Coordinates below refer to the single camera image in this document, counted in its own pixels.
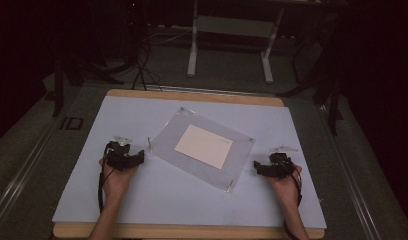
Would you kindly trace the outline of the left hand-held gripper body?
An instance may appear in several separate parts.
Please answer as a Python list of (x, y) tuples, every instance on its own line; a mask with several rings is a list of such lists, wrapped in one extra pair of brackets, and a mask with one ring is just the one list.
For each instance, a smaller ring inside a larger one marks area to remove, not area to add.
[(105, 147), (104, 162), (120, 172), (133, 168), (129, 162), (136, 158), (129, 154), (131, 142), (130, 138), (115, 136), (115, 140), (110, 141)]

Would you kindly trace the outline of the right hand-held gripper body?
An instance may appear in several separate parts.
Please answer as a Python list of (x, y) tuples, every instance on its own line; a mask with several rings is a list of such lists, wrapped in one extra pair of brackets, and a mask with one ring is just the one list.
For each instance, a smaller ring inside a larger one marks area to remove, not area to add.
[(291, 158), (287, 155), (288, 152), (291, 152), (291, 149), (285, 146), (274, 150), (269, 156), (270, 165), (265, 173), (266, 176), (284, 179), (294, 173), (296, 168)]

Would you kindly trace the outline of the clear acrylic photo frame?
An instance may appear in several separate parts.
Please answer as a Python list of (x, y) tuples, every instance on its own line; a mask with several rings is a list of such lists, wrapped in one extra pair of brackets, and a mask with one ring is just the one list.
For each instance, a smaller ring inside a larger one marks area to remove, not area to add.
[[(224, 112), (210, 114), (185, 106), (178, 107), (171, 112), (161, 131), (151, 141), (153, 154), (221, 191), (231, 191), (245, 167), (255, 139), (239, 128), (223, 122), (223, 117), (226, 116)], [(190, 124), (233, 141), (221, 169), (209, 166), (175, 150)]]

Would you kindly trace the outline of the white paper card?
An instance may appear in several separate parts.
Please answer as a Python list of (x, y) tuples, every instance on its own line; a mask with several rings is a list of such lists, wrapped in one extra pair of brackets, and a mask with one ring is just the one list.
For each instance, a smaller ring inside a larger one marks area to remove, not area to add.
[(233, 141), (190, 124), (175, 150), (209, 166), (221, 169)]

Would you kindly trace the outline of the person's right hand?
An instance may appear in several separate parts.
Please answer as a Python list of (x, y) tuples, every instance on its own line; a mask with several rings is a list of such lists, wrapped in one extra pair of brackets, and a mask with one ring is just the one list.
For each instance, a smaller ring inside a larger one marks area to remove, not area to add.
[(299, 206), (302, 185), (300, 173), (302, 168), (298, 165), (295, 165), (295, 168), (296, 170), (294, 173), (284, 179), (266, 178), (274, 190), (276, 198), (281, 206), (282, 204), (296, 204)]

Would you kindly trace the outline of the person's left hand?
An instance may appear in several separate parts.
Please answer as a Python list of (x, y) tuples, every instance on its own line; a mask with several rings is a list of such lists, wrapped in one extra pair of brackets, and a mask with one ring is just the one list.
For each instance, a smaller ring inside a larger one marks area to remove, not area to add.
[(103, 168), (103, 189), (107, 202), (121, 201), (127, 193), (131, 180), (135, 175), (138, 167), (120, 172), (110, 167), (103, 159), (99, 161)]

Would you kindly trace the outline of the dark floor socket plate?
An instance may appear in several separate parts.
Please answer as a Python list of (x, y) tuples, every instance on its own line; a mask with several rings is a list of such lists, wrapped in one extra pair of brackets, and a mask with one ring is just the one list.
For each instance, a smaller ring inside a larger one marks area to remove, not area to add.
[(84, 119), (78, 117), (65, 117), (59, 127), (60, 130), (80, 130)]

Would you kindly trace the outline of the black metal stand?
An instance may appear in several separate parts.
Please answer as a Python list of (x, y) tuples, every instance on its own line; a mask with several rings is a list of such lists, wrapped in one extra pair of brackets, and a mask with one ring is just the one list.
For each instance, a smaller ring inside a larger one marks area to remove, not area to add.
[(54, 97), (54, 113), (53, 116), (57, 117), (64, 105), (64, 90), (63, 90), (63, 65), (62, 58), (57, 56), (55, 58), (55, 97)]

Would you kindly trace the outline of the black tripod stand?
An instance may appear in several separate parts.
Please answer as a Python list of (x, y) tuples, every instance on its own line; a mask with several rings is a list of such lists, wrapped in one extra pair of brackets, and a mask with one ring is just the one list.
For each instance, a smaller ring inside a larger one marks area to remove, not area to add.
[(333, 56), (330, 39), (336, 28), (336, 17), (319, 16), (298, 38), (298, 49), (292, 59), (298, 85), (277, 93), (278, 97), (292, 97), (310, 88), (316, 88), (312, 100), (319, 106), (328, 103), (327, 124), (336, 136), (336, 122), (340, 116), (339, 92), (343, 77), (340, 61)]

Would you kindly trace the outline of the metal floor rail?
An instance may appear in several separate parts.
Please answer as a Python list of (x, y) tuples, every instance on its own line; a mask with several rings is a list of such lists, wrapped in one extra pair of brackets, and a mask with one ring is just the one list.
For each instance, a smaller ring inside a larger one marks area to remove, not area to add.
[(373, 221), (371, 213), (367, 207), (366, 201), (360, 191), (360, 188), (356, 182), (356, 179), (351, 171), (351, 168), (348, 164), (346, 156), (339, 145), (336, 137), (330, 130), (328, 126), (328, 110), (325, 105), (317, 106), (317, 111), (321, 121), (326, 125), (325, 131), (327, 132), (330, 141), (332, 142), (336, 155), (339, 158), (340, 171), (343, 175), (346, 188), (349, 192), (349, 196), (355, 208), (356, 214), (359, 218), (360, 224), (363, 228), (363, 231), (366, 235), (367, 240), (380, 240), (380, 235), (378, 229)]
[(0, 227), (38, 165), (49, 139), (57, 128), (58, 122), (59, 118), (51, 118), (50, 122), (46, 125), (45, 131), (40, 135), (38, 142), (29, 153), (20, 170), (11, 179), (3, 195), (0, 197)]

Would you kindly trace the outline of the white metal desk frame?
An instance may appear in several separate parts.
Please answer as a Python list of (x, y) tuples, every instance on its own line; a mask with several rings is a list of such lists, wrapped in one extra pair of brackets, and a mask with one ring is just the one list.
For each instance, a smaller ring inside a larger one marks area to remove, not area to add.
[(268, 84), (274, 82), (274, 77), (270, 65), (270, 54), (272, 47), (277, 38), (277, 33), (284, 15), (284, 8), (280, 8), (273, 22), (235, 19), (227, 17), (216, 17), (208, 15), (200, 15), (198, 13), (199, 0), (193, 1), (193, 18), (192, 18), (192, 39), (187, 67), (187, 76), (194, 77), (196, 73), (196, 64), (198, 56), (197, 36), (199, 32), (228, 34), (235, 36), (249, 36), (267, 38), (268, 45), (265, 50), (260, 53), (261, 64), (265, 81)]

